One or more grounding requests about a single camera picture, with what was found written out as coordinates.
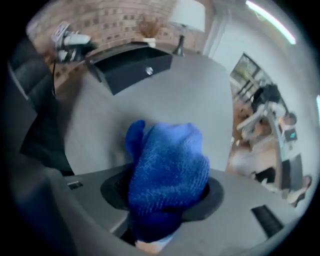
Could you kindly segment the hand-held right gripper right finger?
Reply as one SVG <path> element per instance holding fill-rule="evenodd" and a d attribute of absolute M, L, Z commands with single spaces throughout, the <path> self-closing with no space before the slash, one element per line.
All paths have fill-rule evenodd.
<path fill-rule="evenodd" d="M 183 213 L 162 256 L 265 256 L 298 220 L 260 183 L 212 169 L 204 198 Z"/>

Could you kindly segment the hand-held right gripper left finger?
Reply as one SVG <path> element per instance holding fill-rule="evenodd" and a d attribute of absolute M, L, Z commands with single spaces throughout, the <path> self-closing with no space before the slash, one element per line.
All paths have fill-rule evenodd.
<path fill-rule="evenodd" d="M 117 188 L 130 165 L 64 177 L 35 161 L 7 165 L 19 218 L 55 252 L 133 252 L 122 239 L 128 211 Z"/>

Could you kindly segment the long light office desk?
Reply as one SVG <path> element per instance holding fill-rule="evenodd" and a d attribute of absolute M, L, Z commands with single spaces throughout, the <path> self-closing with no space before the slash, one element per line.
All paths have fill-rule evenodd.
<path fill-rule="evenodd" d="M 285 113 L 286 110 L 281 104 L 268 101 L 265 104 L 260 105 L 255 113 L 236 126 L 236 130 L 241 132 L 242 139 L 249 143 L 253 153 L 265 152 L 267 149 L 274 150 L 274 187 L 277 190 L 282 189 L 284 161 L 284 141 L 278 126 L 278 117 L 280 114 L 284 115 Z M 271 129 L 269 135 L 256 135 L 254 132 L 256 124 L 258 124 L 262 119 L 266 120 Z"/>

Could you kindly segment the black box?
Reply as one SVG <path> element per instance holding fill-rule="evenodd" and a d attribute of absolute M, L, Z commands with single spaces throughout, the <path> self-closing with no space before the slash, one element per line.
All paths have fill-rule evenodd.
<path fill-rule="evenodd" d="M 90 73 L 113 95 L 171 68 L 173 56 L 146 42 L 130 42 L 89 56 Z"/>

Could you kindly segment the blue cloth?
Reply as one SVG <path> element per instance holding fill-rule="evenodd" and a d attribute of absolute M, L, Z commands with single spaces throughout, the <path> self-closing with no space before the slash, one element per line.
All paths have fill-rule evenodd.
<path fill-rule="evenodd" d="M 201 200 L 210 161 L 202 133 L 191 123 L 132 123 L 125 148 L 133 160 L 128 208 L 134 238 L 152 243 L 171 237 L 182 214 Z"/>

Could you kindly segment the black office chair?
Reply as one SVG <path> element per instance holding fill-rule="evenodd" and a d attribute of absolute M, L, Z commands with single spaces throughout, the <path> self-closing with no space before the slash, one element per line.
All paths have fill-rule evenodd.
<path fill-rule="evenodd" d="M 266 102 L 278 103 L 281 99 L 281 94 L 278 90 L 278 86 L 274 83 L 266 84 L 260 87 L 253 95 L 251 108 L 255 113 L 260 105 L 264 105 Z"/>

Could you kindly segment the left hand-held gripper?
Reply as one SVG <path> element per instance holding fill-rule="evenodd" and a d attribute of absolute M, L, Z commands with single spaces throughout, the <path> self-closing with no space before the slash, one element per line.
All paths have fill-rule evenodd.
<path fill-rule="evenodd" d="M 72 31 L 69 28 L 70 24 L 62 21 L 51 36 L 56 60 L 60 63 L 76 61 L 78 46 L 83 46 L 91 41 L 90 36 L 80 34 L 79 31 Z"/>

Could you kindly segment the ceiling tube light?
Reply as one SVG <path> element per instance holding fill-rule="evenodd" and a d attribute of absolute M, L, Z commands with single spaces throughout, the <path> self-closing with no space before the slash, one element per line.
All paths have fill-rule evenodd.
<path fill-rule="evenodd" d="M 291 45 L 295 45 L 297 43 L 296 38 L 294 35 L 272 14 L 270 14 L 268 11 L 257 5 L 256 3 L 246 0 L 245 1 L 246 6 L 254 11 L 259 16 L 263 17 L 265 20 L 267 20 L 270 24 L 272 24 L 286 39 Z"/>

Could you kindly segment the person's black vest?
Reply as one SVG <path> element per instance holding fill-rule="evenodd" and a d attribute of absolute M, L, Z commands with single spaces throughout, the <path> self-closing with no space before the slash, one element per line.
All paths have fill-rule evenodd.
<path fill-rule="evenodd" d="M 74 172 L 65 154 L 57 115 L 58 103 L 51 93 L 26 134 L 20 152 L 38 160 L 45 167 L 60 171 L 63 176 L 73 176 Z"/>

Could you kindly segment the white shade table lamp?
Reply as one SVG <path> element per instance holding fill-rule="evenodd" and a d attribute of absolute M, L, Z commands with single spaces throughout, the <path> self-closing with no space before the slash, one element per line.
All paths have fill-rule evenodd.
<path fill-rule="evenodd" d="M 187 30 L 205 32 L 205 6 L 196 0 L 177 0 L 168 23 L 181 28 L 174 55 L 184 56 L 185 33 Z"/>

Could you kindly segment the dark computer monitor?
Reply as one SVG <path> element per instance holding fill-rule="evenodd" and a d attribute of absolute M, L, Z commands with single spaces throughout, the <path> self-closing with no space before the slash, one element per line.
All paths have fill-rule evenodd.
<path fill-rule="evenodd" d="M 298 154 L 282 162 L 281 189 L 298 191 L 303 186 L 302 158 Z"/>

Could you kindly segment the dried plant in white vase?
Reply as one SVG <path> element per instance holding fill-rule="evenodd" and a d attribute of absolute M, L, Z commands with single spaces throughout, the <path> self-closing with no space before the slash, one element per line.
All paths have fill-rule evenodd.
<path fill-rule="evenodd" d="M 160 30 L 160 23 L 158 19 L 155 20 L 141 20 L 138 25 L 138 30 L 142 35 L 142 41 L 147 43 L 151 48 L 156 47 L 156 36 Z"/>

